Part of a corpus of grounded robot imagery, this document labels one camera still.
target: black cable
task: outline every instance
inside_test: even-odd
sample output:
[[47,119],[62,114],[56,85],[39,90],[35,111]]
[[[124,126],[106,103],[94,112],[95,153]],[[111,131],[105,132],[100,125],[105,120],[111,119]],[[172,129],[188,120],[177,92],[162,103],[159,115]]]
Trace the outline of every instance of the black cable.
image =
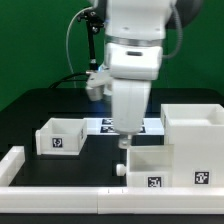
[[62,79],[60,79],[59,81],[57,81],[57,82],[54,82],[53,84],[51,84],[48,88],[50,88],[50,89],[55,89],[55,88],[57,88],[61,83],[63,83],[63,82],[76,82],[76,81],[87,81],[87,80],[76,80],[76,79],[72,79],[72,80],[69,80],[69,79],[71,79],[71,78],[75,78],[75,77],[78,77],[78,76],[86,76],[86,73],[84,73],[84,72],[80,72],[80,73],[75,73],[75,74],[72,74],[72,75],[68,75],[68,76],[66,76],[66,77],[64,77],[64,78],[62,78]]

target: dark green wall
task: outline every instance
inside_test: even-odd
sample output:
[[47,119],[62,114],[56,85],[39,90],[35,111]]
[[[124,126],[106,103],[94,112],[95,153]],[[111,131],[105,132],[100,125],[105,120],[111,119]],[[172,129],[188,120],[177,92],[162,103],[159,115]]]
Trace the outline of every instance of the dark green wall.
[[[1,0],[0,110],[25,91],[48,87],[69,74],[65,35],[73,15],[88,6],[86,0]],[[154,87],[211,88],[224,94],[224,1],[205,0],[200,16],[184,30],[179,55],[164,62]],[[71,35],[75,71],[88,67],[85,24]],[[103,58],[103,35],[96,37],[97,56]],[[165,49],[175,46],[169,31]]]

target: white box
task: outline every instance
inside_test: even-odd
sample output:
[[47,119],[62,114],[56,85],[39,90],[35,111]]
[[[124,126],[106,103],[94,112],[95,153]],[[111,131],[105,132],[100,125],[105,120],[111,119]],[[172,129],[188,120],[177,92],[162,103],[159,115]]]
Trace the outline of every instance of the white box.
[[224,187],[224,109],[162,105],[165,145],[173,145],[173,187]]
[[37,154],[79,155],[86,138],[85,119],[51,118],[36,131]]
[[171,187],[172,146],[134,146],[127,150],[128,187]]

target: black table surface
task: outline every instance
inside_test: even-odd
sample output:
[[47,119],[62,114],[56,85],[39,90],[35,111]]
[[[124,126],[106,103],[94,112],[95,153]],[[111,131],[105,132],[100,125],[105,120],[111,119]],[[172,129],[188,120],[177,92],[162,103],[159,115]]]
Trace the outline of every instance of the black table surface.
[[[162,103],[221,104],[209,89],[152,89],[146,117],[159,117]],[[88,136],[79,156],[36,155],[35,132],[51,117],[111,117],[109,103],[89,101],[84,89],[34,89],[0,112],[0,159],[25,146],[26,161],[10,186],[126,186],[117,163],[126,162],[118,136]],[[160,145],[163,136],[137,136],[133,145]],[[224,223],[222,215],[0,214],[1,223]]]

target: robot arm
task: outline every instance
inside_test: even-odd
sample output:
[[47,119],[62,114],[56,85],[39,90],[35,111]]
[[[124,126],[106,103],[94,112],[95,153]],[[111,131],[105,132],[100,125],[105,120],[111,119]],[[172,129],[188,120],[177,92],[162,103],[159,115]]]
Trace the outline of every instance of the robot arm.
[[121,136],[120,148],[128,148],[132,135],[141,129],[151,81],[157,79],[162,62],[165,29],[172,19],[171,5],[178,2],[91,1],[105,18],[104,63],[112,78],[112,114],[115,131]]

